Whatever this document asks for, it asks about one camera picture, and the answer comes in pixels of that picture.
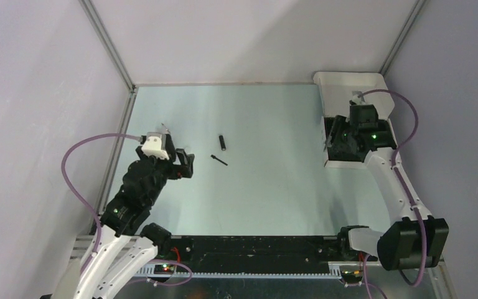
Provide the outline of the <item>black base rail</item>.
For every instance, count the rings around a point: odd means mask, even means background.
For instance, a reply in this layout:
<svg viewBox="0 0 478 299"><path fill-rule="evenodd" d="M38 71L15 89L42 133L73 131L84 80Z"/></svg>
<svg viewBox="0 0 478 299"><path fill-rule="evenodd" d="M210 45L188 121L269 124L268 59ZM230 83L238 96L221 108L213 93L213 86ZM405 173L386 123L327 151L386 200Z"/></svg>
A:
<svg viewBox="0 0 478 299"><path fill-rule="evenodd" d="M160 257L187 265L194 273L246 275L328 274L329 262L355 254L333 236L173 236Z"/></svg>

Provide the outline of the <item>black cylindrical attachment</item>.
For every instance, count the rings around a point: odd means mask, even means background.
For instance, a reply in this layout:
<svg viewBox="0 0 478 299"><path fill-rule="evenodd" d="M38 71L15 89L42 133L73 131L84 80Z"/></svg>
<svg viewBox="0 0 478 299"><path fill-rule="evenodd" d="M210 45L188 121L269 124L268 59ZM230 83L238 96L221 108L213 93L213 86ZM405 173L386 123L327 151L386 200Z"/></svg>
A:
<svg viewBox="0 0 478 299"><path fill-rule="evenodd" d="M226 144L225 144L225 140L224 140L224 137L223 135L219 135L218 136L218 139L219 139L219 143L220 143L220 148L222 151L225 151L227 149L226 147Z"/></svg>

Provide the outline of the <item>aluminium frame front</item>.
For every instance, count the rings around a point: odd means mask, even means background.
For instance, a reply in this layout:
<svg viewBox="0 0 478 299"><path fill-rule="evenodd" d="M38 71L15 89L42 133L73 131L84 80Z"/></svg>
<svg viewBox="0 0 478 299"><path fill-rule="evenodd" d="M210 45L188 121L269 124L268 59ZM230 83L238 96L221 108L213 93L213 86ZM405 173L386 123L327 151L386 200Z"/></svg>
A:
<svg viewBox="0 0 478 299"><path fill-rule="evenodd" d="M298 278L343 280L364 284L364 273L378 265L373 257L349 248L335 236L174 235L153 245L140 236L112 238L100 245L99 257L114 259L93 290L95 298L112 298L130 278Z"/></svg>

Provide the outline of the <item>white box with black tray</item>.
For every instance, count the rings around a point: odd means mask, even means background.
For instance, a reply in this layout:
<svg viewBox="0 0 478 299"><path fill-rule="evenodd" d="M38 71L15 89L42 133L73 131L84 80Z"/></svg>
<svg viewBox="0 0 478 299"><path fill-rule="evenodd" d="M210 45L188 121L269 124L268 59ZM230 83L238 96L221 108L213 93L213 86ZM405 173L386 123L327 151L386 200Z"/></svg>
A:
<svg viewBox="0 0 478 299"><path fill-rule="evenodd" d="M338 153L328 147L327 140L335 117L349 117L351 100L369 90L387 88L383 76L379 73L316 72L313 81L319 88L324 111L321 118L324 167L365 169L357 157Z"/></svg>

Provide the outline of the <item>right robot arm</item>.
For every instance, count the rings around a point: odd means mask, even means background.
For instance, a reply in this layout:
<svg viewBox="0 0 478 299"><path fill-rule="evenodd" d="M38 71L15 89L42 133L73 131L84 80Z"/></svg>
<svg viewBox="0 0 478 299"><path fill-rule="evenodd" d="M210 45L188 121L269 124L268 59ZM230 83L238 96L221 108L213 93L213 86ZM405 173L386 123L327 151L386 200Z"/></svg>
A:
<svg viewBox="0 0 478 299"><path fill-rule="evenodd" d="M387 210L388 227L368 225L341 228L337 252L344 260L361 253L375 257L388 271L434 268L449 235L445 219L424 206L403 169L398 145L388 120L356 124L346 116L324 117L325 167L369 171Z"/></svg>

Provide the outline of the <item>small black cleaning brush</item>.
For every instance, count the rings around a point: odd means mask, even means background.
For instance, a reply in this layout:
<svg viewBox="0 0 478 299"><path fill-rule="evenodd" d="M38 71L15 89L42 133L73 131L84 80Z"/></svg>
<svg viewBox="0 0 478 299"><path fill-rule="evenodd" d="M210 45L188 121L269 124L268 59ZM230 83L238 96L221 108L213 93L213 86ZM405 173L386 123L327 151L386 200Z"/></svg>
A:
<svg viewBox="0 0 478 299"><path fill-rule="evenodd" d="M220 158L216 157L214 154L211 154L210 157L216 161L218 161L219 163L222 163L223 165L225 166L228 166L228 163L224 162L223 160L221 160Z"/></svg>

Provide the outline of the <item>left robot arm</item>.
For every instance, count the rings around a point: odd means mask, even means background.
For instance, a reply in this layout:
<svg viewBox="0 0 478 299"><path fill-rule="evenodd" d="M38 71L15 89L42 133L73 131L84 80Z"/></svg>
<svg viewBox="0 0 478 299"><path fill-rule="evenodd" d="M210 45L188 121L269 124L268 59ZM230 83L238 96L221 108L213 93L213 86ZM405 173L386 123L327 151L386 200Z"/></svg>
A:
<svg viewBox="0 0 478 299"><path fill-rule="evenodd" d="M195 156L171 146L141 145L136 152L86 254L70 263L46 298L114 298L140 268L171 254L171 233L143 222L168 180L193 176Z"/></svg>

